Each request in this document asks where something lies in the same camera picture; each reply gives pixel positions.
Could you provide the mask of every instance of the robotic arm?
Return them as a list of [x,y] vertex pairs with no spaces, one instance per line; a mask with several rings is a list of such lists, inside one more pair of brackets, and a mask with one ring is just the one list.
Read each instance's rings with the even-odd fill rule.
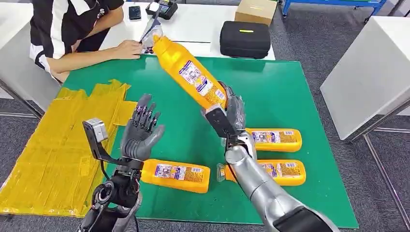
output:
[[244,104],[221,83],[228,99],[226,110],[215,105],[205,117],[218,136],[226,139],[225,160],[243,192],[269,232],[339,232],[325,215],[289,195],[257,160],[255,141],[245,129]]
[[[269,232],[339,232],[332,221],[289,195],[257,163],[255,141],[244,130],[242,99],[221,84],[227,92],[228,108],[215,105],[206,110],[205,117],[218,136],[226,139],[228,166],[266,229]],[[101,145],[101,141],[107,138],[103,122],[98,119],[83,122],[92,154],[101,161],[107,181],[95,189],[91,209],[82,220],[79,232],[122,232],[131,218],[136,221],[135,213],[142,201],[139,191],[141,170],[152,146],[164,133],[163,125],[156,127],[160,114],[153,116],[155,104],[148,107],[150,99],[150,95],[144,95],[138,101],[121,140],[120,159],[111,158]],[[103,161],[117,165],[111,177],[103,170]]]
[[250,199],[269,232],[338,232],[324,215],[289,195],[252,157],[246,144],[254,147],[252,136],[242,132],[241,145],[229,145],[225,159],[243,192]]

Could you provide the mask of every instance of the yellow bottle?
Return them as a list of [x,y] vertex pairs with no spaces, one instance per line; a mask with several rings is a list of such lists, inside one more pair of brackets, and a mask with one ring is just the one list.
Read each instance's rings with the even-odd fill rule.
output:
[[[305,166],[294,159],[260,159],[258,163],[266,169],[273,179],[281,186],[297,186],[306,181]],[[217,180],[235,181],[228,165],[218,164]]]
[[245,128],[255,140],[258,151],[295,152],[302,146],[302,136],[294,129],[250,129]]
[[152,48],[161,67],[203,108],[219,103],[226,108],[226,92],[204,66],[182,45],[154,36]]
[[147,159],[141,171],[141,180],[153,185],[206,193],[210,172],[205,166]]

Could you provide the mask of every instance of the black phone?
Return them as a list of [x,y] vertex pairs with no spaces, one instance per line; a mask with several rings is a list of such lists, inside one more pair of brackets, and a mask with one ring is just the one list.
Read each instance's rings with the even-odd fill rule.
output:
[[140,6],[130,6],[128,8],[130,20],[141,19],[141,9]]

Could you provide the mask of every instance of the green cutting mat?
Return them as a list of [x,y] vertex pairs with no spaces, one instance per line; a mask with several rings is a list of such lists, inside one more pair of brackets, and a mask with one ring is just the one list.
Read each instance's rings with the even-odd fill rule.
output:
[[[295,153],[258,152],[260,159],[298,159],[306,167],[301,186],[285,187],[306,205],[325,213],[337,226],[358,228],[322,123],[299,62],[232,58],[198,58],[218,79],[242,96],[248,128],[293,128],[302,133],[302,149]],[[224,162],[220,139],[201,116],[199,105],[160,67],[156,57],[114,60],[71,72],[64,83],[85,89],[117,79],[131,88],[126,100],[137,101],[151,93],[166,125],[164,137],[152,158],[194,163],[211,168],[206,194],[141,184],[143,203],[137,215],[156,218],[222,223],[262,221],[240,187],[216,181],[216,166]],[[119,155],[120,128],[112,156]]]

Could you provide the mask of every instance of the brown box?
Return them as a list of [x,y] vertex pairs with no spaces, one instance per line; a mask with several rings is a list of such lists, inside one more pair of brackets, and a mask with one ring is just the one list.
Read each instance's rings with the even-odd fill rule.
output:
[[276,1],[241,0],[235,13],[235,21],[270,25],[276,10]]

